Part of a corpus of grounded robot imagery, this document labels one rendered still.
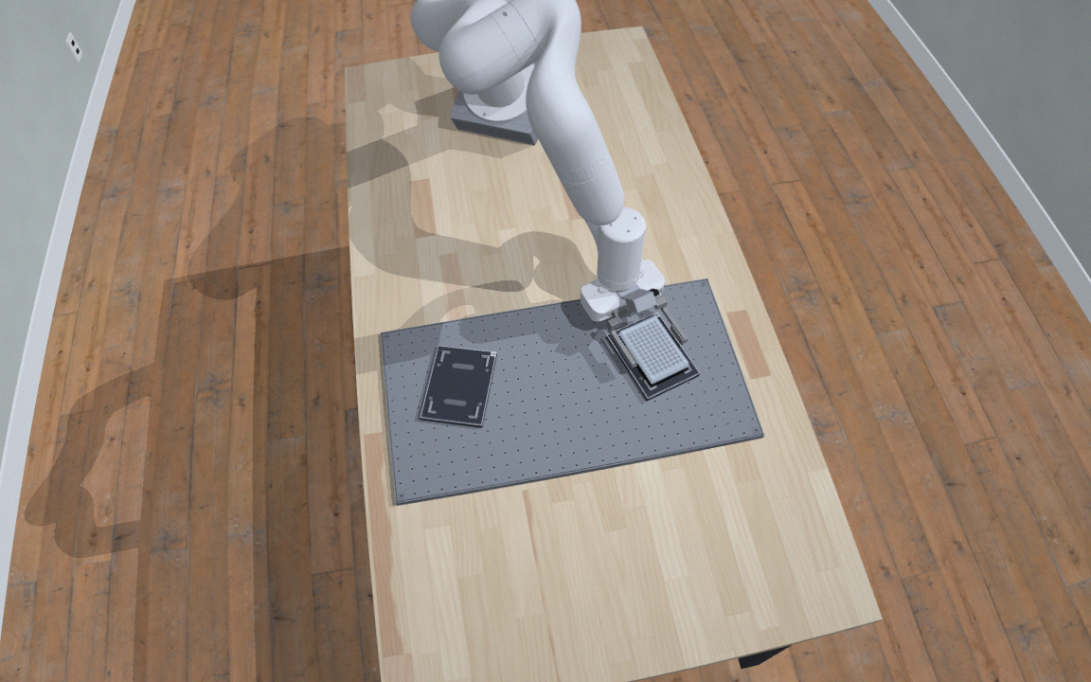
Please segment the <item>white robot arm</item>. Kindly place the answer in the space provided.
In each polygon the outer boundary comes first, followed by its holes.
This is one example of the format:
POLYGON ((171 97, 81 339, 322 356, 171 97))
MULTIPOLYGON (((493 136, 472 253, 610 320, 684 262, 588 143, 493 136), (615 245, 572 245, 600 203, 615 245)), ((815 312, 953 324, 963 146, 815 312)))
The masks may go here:
POLYGON ((440 50, 443 75, 476 116, 506 122, 528 112, 573 207, 592 230, 600 283, 636 314, 655 306, 659 291, 637 285, 646 222, 624 207, 614 163, 575 77, 576 0, 419 0, 410 19, 420 41, 440 50))

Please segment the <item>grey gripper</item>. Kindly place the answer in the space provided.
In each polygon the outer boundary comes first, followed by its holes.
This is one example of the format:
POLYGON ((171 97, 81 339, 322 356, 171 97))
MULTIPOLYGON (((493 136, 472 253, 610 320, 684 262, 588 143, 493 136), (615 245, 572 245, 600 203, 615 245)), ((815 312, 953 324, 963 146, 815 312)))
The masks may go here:
MULTIPOLYGON (((642 260, 639 282, 637 282, 640 289, 650 290, 658 289, 659 296, 663 294, 664 289, 664 277, 661 275, 659 270, 655 268, 652 260, 642 260)), ((678 338, 680 345, 686 344, 688 337, 679 327, 678 322, 670 314, 670 310, 667 308, 668 301, 663 296, 655 300, 655 309, 661 308, 662 314, 671 323, 671 332, 678 338)), ((588 315, 592 318, 594 322, 603 322, 607 318, 612 319, 607 322, 607 330, 609 330, 610 335, 616 342, 620 352, 624 355, 625 361, 628 362, 631 368, 637 367, 637 361, 627 345, 622 344, 622 338, 619 338, 615 328, 622 327, 622 320, 620 316, 627 314, 627 306, 625 306, 625 299, 618 296, 618 291, 606 288, 600 280, 595 279, 592 283, 587 283, 582 286, 582 307, 587 311, 588 315)))

